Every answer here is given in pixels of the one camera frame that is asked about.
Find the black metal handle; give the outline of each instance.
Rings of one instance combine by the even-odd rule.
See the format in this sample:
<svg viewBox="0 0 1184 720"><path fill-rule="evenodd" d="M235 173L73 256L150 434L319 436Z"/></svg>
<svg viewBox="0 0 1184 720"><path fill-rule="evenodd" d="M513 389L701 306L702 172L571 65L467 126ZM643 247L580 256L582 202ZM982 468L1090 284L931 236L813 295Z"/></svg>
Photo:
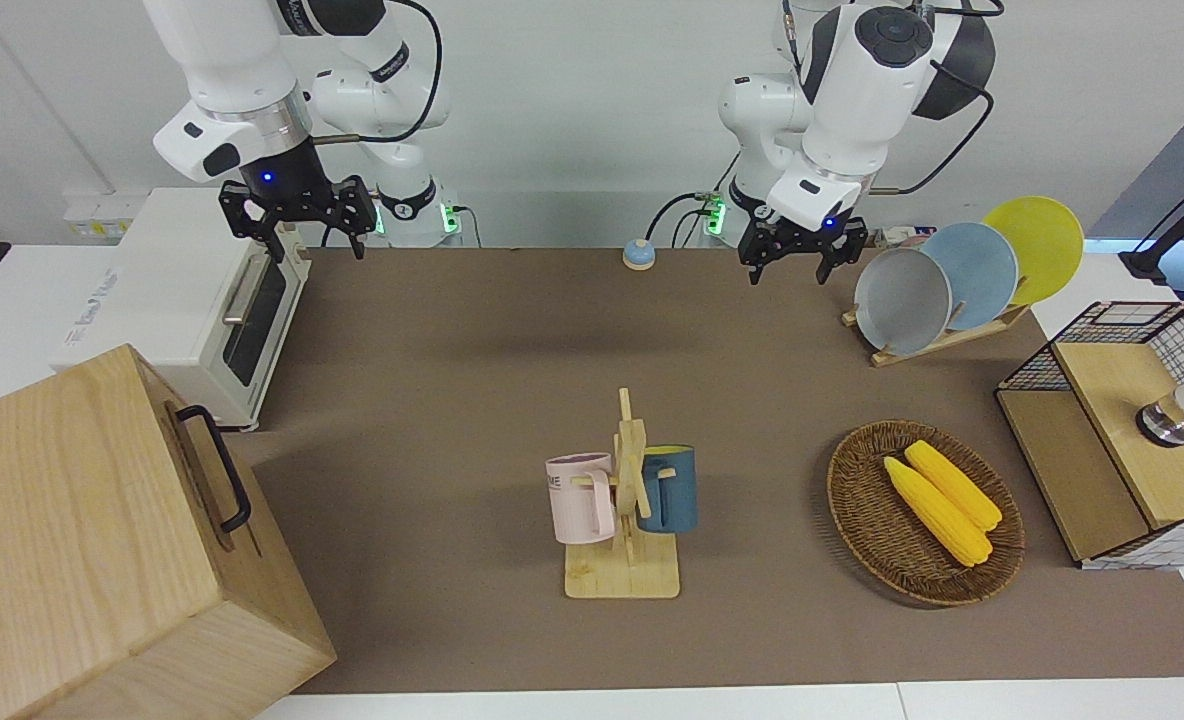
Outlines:
<svg viewBox="0 0 1184 720"><path fill-rule="evenodd" d="M236 464L232 464L232 456L227 452L227 445L223 442L223 436L218 433L218 423L214 422L214 416L210 414L210 411L204 405L189 405L178 411L175 417L179 418L180 423L186 423L193 418L205 420L205 429L210 431L210 437L214 439L218 459L223 461L223 470L226 471L227 480L232 483L232 495L236 496L236 515L223 520L218 525L218 529L231 533L236 528L240 528L242 525L249 523L250 496L245 495L245 486L242 484L242 476L237 472Z"/></svg>

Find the green indicator light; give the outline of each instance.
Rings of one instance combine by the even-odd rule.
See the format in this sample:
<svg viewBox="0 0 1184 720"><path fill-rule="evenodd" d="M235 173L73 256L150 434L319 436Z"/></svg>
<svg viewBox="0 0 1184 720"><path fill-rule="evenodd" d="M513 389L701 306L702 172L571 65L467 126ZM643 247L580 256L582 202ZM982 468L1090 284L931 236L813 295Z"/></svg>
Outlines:
<svg viewBox="0 0 1184 720"><path fill-rule="evenodd" d="M721 236L721 231L725 229L725 200L718 197L716 200L712 201L712 210L707 217L707 234Z"/></svg>
<svg viewBox="0 0 1184 720"><path fill-rule="evenodd" d="M444 202L440 205L440 217L445 219L446 234L459 232L459 214L450 210Z"/></svg>

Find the yellow plate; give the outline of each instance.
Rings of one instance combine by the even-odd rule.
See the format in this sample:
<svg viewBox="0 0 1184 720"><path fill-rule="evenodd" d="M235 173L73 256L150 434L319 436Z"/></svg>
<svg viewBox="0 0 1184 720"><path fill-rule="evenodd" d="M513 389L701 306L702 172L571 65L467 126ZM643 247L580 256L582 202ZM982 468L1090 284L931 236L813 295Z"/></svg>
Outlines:
<svg viewBox="0 0 1184 720"><path fill-rule="evenodd" d="M1023 279L1014 291L1015 306L1030 306L1063 290L1081 266L1081 221L1058 200L1016 197L996 206L984 224L1005 236L1018 258Z"/></svg>

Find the wooden box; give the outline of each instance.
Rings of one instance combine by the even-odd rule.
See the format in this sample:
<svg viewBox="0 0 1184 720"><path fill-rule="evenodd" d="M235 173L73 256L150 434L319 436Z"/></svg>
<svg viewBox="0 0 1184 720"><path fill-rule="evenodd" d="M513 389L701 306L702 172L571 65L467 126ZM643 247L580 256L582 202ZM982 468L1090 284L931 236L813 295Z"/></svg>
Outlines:
<svg viewBox="0 0 1184 720"><path fill-rule="evenodd" d="M253 474L180 410L129 346L1 398L0 719L247 719L335 658Z"/></svg>
<svg viewBox="0 0 1184 720"><path fill-rule="evenodd" d="M1055 342L1068 388L1000 388L1000 401L1072 559L1082 568L1184 565L1184 446L1135 426L1176 382L1144 343Z"/></svg>

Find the yellow corn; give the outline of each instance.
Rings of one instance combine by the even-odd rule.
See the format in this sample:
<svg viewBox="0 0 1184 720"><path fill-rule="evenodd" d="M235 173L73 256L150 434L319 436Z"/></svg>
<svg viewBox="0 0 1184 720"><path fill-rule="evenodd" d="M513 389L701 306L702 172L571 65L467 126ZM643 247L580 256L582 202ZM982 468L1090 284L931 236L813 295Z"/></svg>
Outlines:
<svg viewBox="0 0 1184 720"><path fill-rule="evenodd" d="M903 455L916 468L916 472L925 475L926 480L934 483L942 495L948 496L970 518L971 523L985 533L996 529L996 525L1000 522L1000 507L996 507L996 502L984 495L973 480L953 465L952 459L944 457L924 439L913 442L912 446L903 450Z"/></svg>
<svg viewBox="0 0 1184 720"><path fill-rule="evenodd" d="M921 472L903 462L886 457L884 470L890 474L895 491L921 519L921 523L942 544L958 562L973 568L991 555L991 542L974 527L957 506L926 480Z"/></svg>

